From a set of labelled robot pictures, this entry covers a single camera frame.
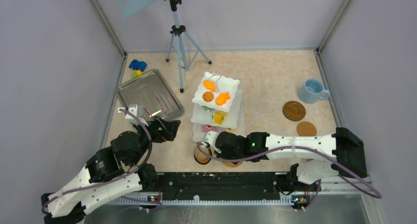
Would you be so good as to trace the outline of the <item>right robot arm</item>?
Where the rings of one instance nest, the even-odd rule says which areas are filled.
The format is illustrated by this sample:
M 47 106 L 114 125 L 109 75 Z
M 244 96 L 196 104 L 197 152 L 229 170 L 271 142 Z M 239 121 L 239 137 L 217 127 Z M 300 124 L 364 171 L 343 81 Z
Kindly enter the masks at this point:
M 259 162 L 260 160 L 307 159 L 295 165 L 288 177 L 289 186 L 300 191 L 313 182 L 336 175 L 366 178 L 364 143 L 347 128 L 322 136 L 282 136 L 252 132 L 207 132 L 203 142 L 212 147 L 220 161 Z

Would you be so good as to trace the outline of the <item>yellow white cake toy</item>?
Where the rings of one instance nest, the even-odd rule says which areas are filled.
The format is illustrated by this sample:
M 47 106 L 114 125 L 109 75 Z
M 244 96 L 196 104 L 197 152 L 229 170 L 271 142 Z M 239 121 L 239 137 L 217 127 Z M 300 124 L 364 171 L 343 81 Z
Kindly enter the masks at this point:
M 228 128 L 228 129 L 226 129 L 225 131 L 226 131 L 226 132 L 230 132 L 230 133 L 235 133 L 237 130 L 236 130 L 236 129 L 231 129 L 231 128 Z

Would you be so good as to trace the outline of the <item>small orange-rimmed mug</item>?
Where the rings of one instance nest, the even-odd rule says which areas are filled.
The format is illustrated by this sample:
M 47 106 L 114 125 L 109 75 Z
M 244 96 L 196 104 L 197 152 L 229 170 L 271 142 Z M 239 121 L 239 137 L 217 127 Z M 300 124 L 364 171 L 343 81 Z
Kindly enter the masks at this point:
M 199 158 L 199 159 L 204 159 L 204 158 L 209 158 L 208 156 L 206 156 L 204 153 L 201 152 L 201 150 L 206 153 L 209 154 L 210 156 L 212 156 L 212 152 L 210 148 L 207 148 L 205 146 L 201 146 L 199 143 L 197 143 L 197 147 L 194 150 L 194 158 Z

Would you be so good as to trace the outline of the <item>green swirl roll cake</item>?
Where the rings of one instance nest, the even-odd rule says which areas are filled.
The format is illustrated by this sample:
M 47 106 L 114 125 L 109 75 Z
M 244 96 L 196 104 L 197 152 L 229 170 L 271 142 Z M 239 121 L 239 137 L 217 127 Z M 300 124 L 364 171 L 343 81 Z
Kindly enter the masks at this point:
M 205 110 L 205 111 L 208 111 L 208 112 L 213 110 L 213 108 L 210 108 L 210 107 L 207 107 L 207 106 L 202 106 L 202 109 Z

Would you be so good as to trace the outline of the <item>yellow cake slice toy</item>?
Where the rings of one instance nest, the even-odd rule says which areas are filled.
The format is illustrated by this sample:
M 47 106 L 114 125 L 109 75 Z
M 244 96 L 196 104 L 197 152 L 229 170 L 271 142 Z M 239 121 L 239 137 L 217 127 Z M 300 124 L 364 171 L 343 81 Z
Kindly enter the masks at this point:
M 222 125 L 227 113 L 224 111 L 216 111 L 212 114 L 212 120 L 215 124 Z

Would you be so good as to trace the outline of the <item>orange round pastry toy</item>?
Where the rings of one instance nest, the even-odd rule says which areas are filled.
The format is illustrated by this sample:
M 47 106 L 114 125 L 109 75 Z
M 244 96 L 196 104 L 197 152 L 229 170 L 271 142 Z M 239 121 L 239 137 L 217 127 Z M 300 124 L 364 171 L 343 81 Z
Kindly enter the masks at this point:
M 211 102 L 211 101 L 213 101 L 213 100 L 214 100 L 214 94 L 213 94 L 212 92 L 205 92 L 205 93 L 203 93 L 203 95 L 202 95 L 202 99 L 203 99 L 205 102 Z

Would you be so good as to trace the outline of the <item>black orange round coaster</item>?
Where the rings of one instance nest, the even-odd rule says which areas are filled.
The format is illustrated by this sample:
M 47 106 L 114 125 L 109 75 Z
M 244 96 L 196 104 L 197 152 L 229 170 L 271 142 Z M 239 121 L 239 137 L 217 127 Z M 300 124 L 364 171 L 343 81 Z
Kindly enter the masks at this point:
M 204 159 L 199 159 L 199 158 L 194 158 L 194 160 L 198 163 L 198 164 L 201 164 L 201 165 L 206 165 L 206 164 L 208 164 L 210 161 L 211 161 L 211 159 L 210 158 L 204 158 Z

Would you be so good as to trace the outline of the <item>pink cake toy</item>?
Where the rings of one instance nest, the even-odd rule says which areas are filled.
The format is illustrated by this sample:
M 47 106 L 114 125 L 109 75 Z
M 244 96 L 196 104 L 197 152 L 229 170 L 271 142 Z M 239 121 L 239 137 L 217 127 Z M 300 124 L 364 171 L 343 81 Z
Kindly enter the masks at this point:
M 217 131 L 217 127 L 216 126 L 210 126 L 210 125 L 202 125 L 201 131 L 203 133 L 210 132 L 210 131 Z

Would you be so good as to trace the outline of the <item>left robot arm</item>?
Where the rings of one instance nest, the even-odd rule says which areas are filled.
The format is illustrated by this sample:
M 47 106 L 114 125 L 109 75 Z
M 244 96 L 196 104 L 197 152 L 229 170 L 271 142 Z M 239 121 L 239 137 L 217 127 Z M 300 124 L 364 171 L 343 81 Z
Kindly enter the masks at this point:
M 148 163 L 154 143 L 173 141 L 180 120 L 155 117 L 122 132 L 97 151 L 81 171 L 55 193 L 41 196 L 46 224 L 80 224 L 98 207 L 131 192 L 152 191 L 158 174 Z

